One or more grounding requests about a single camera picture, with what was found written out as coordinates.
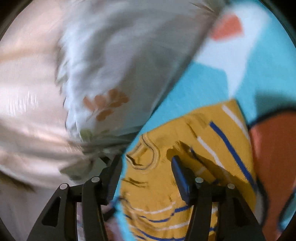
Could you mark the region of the yellow striped small sweater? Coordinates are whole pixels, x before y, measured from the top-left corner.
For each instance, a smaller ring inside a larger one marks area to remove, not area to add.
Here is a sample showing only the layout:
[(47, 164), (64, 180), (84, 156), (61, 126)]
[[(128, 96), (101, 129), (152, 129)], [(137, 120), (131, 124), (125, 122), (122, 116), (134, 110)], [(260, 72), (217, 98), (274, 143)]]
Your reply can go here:
[(250, 138), (232, 99), (147, 133), (125, 154), (122, 212), (135, 240), (184, 240), (196, 186), (233, 184), (251, 209), (257, 185)]

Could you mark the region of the pink satin bedding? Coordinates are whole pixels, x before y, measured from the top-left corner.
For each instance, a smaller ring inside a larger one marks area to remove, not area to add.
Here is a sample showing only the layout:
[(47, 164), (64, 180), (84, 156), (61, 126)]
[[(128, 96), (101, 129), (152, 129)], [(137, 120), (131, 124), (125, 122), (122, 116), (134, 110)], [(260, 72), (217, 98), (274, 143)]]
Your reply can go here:
[(60, 184), (82, 183), (92, 167), (55, 82), (63, 13), (63, 1), (32, 1), (1, 39), (1, 219), (16, 240)]

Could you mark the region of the blue star cartoon blanket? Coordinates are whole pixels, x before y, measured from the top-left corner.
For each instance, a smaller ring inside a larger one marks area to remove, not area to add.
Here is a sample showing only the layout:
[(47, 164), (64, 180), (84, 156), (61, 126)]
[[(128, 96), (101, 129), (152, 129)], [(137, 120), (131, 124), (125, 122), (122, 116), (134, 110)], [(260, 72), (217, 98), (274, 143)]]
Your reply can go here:
[(192, 208), (171, 171), (233, 183), (266, 240), (295, 213), (295, 45), (259, 1), (226, 7), (172, 91), (123, 155), (124, 240), (184, 240)]

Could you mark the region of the white floral pillow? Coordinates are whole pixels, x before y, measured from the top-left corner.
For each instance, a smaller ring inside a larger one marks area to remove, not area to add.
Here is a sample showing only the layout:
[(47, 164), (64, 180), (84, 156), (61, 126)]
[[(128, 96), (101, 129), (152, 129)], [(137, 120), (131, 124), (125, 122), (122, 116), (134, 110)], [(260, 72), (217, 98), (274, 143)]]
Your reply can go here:
[(187, 68), (227, 1), (66, 1), (59, 40), (65, 126), (82, 180), (121, 153)]

